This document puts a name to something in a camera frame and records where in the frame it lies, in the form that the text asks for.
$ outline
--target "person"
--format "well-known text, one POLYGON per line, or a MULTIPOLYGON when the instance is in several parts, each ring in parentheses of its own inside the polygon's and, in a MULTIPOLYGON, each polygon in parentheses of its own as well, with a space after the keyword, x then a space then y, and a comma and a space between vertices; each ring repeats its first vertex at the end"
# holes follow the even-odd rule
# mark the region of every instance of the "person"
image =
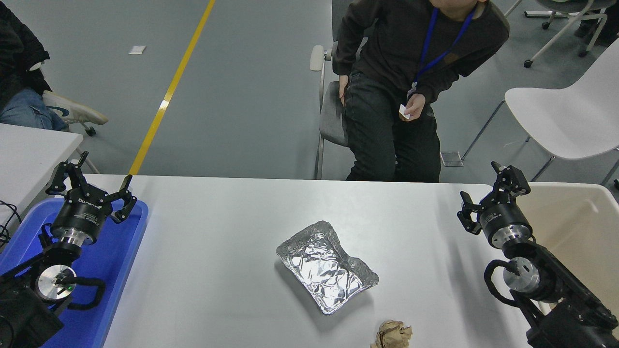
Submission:
MULTIPOLYGON (((604 13, 608 16, 606 24, 604 24, 595 44, 608 47, 617 39, 617 34, 619 34, 619 2, 606 8, 604 13)), ((585 42, 589 42, 593 38, 598 25, 597 19, 583 20, 574 35, 584 38, 585 42)))
POLYGON ((55 131, 80 121, 106 123, 101 113, 51 91, 39 69, 49 58, 32 31, 0 1, 0 123, 55 131))
POLYGON ((440 141, 431 104, 509 37, 487 0, 356 0, 342 19, 333 71, 348 146, 347 180, 438 182, 440 141), (364 29, 374 32, 356 52, 364 29), (400 104, 405 105, 399 115, 400 104))

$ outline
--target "crumpled brown paper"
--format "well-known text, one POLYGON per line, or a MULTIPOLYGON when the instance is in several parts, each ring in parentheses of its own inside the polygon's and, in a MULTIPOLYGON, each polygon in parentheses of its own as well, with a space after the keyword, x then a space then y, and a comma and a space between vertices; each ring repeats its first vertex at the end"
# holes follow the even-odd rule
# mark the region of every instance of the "crumpled brown paper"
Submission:
POLYGON ((376 343, 370 344, 370 348, 406 348, 409 346, 413 330, 410 326, 396 320, 387 320, 378 329, 376 343))

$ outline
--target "blue plastic bin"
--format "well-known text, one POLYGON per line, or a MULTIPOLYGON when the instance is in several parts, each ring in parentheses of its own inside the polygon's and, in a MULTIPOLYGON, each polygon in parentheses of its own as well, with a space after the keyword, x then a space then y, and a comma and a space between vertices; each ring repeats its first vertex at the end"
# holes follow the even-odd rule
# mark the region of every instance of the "blue plastic bin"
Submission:
MULTIPOLYGON (((37 235, 41 232, 43 224, 54 221, 63 202, 62 198, 49 198, 32 208, 11 242, 0 254, 0 274, 42 251, 37 235)), ((117 210, 122 204, 122 201, 116 201, 112 205, 114 210, 117 210)), ((65 310, 59 317, 64 327, 43 347, 101 348, 103 346, 129 270, 142 241, 148 212, 146 203, 136 202, 127 220, 115 224, 107 218, 97 242, 82 246, 82 256, 71 267, 78 276, 103 279, 106 284, 105 294, 99 306, 93 309, 65 310)), ((73 291, 73 302, 89 303, 94 295, 95 288, 78 285, 73 291)))

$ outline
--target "gray floor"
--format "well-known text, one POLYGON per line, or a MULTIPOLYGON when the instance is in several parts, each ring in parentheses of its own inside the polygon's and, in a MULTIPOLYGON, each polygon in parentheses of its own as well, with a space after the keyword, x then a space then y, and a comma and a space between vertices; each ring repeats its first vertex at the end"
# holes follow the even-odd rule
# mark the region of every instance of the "gray floor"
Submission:
MULTIPOLYGON (((208 1, 4 2, 50 52, 43 71, 52 88, 110 118, 96 136, 85 135, 83 148, 102 173, 127 173, 208 1), (133 45, 147 49, 130 56, 133 45)), ((505 11, 513 0, 495 3, 505 11)), ((312 178, 319 74, 308 66, 313 45, 331 44, 330 6, 330 0, 218 0, 139 173, 312 178)), ((542 30, 543 20, 525 18, 524 9, 541 8, 523 1, 509 17, 511 37, 499 53, 433 105, 443 150, 463 152, 508 89, 566 87, 601 54, 595 47, 578 58, 584 45, 570 34, 524 68, 565 23, 542 30)), ((503 108, 466 166, 444 168, 441 181, 491 183, 491 160, 531 178, 548 154, 525 144, 526 137, 503 108)), ((599 183, 617 156, 557 160, 540 181, 599 183)), ((323 178, 344 179, 352 162, 348 149, 326 143, 323 178)))

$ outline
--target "white bin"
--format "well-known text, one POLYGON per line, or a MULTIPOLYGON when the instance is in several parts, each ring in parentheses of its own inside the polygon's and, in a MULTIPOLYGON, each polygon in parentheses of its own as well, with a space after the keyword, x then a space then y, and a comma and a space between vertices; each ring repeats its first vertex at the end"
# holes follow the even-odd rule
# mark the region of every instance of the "white bin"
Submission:
MULTIPOLYGON (((619 316, 619 204, 600 185, 530 183, 516 199, 548 248, 602 303, 619 316)), ((619 338, 619 329, 614 330, 619 338)))

